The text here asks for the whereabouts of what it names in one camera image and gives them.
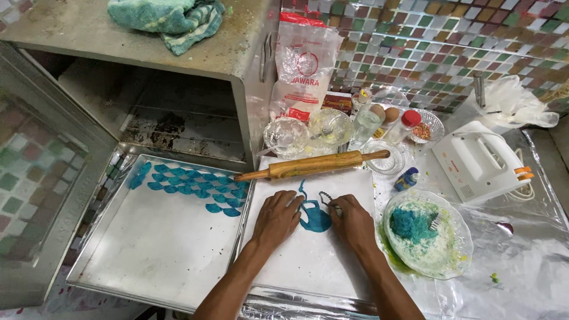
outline wooden rolling pin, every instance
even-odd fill
[[[282,179],[361,166],[363,161],[389,158],[388,150],[361,154],[358,150],[300,160],[271,163],[268,169],[236,174],[236,182],[259,178]]]

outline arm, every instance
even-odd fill
[[[374,221],[369,213],[353,195],[341,196],[331,201],[329,206],[333,229],[356,254],[368,275],[380,318],[424,319],[377,247]],[[334,206],[342,209],[342,217],[338,216]]]
[[[236,319],[253,280],[270,255],[285,241],[300,222],[298,207],[304,196],[296,191],[279,191],[268,197],[261,211],[251,240],[243,247],[235,263],[203,300],[192,319]]]

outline hand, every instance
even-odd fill
[[[373,218],[353,195],[343,195],[328,204],[332,228],[356,255],[360,256],[377,249],[376,229]],[[342,217],[335,206],[342,209]]]
[[[269,254],[294,232],[300,222],[300,212],[297,211],[304,196],[292,200],[295,195],[296,191],[278,191],[265,200],[259,212],[251,241],[256,241]]]

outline towel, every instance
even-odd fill
[[[123,27],[159,32],[176,56],[214,35],[224,11],[218,0],[110,0],[107,9]]]

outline flour bag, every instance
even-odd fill
[[[271,119],[308,121],[320,110],[334,71],[342,38],[320,20],[281,13],[277,73],[269,107]]]

